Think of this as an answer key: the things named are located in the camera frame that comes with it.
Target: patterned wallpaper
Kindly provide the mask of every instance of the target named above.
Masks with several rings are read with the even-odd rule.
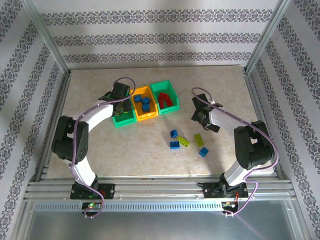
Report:
[[[19,0],[0,0],[0,240],[47,141],[62,72]]]
[[[35,0],[71,69],[245,66],[278,0]]]
[[[319,19],[319,1],[292,1],[251,73],[312,239],[320,239]]]

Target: yellow-green lego brick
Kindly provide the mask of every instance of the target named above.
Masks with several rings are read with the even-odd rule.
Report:
[[[195,134],[193,137],[194,137],[195,143],[198,147],[203,147],[205,145],[205,143],[202,140],[202,137],[199,133]]]
[[[179,136],[177,138],[178,142],[181,143],[183,146],[185,146],[186,148],[189,146],[189,141],[184,139],[182,136]]]

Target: yellow bin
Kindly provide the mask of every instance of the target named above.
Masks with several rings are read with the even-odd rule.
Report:
[[[142,98],[148,97],[150,99],[150,112],[143,112],[142,102],[135,102],[134,96],[138,94],[141,94]],[[133,107],[134,107],[136,119],[138,120],[138,122],[159,116],[157,103],[150,89],[150,86],[143,86],[143,87],[137,88],[134,92],[134,95],[131,97],[131,100],[133,102]]]

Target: work surface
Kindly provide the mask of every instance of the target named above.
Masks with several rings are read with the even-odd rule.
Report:
[[[257,120],[239,66],[73,70],[63,115],[84,112],[111,91],[113,82],[120,77],[134,79],[137,87],[170,80],[179,97],[180,110],[120,128],[115,128],[109,118],[95,127],[89,134],[87,157],[99,177],[210,175],[229,169],[236,159],[234,139],[224,129],[219,133],[205,131],[191,120],[195,111],[193,87],[205,88],[216,102],[239,117]],[[170,149],[173,129],[190,141],[188,148],[180,145],[180,149]],[[205,158],[198,153],[201,148],[196,146],[194,134],[201,134],[209,150]],[[52,154],[47,178],[71,177],[66,164]]]

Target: red lego brick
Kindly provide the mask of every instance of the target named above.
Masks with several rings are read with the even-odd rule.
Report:
[[[166,106],[167,106],[167,107],[172,107],[172,106],[174,105],[170,98],[169,98],[169,99],[166,99],[166,100],[165,100],[165,103],[166,103]]]
[[[158,97],[158,102],[159,102],[160,109],[164,109],[165,108],[164,100]]]
[[[167,99],[169,99],[169,98],[170,98],[170,96],[169,96],[168,94],[163,93],[163,92],[160,92],[160,93],[159,93],[158,99],[167,100]]]

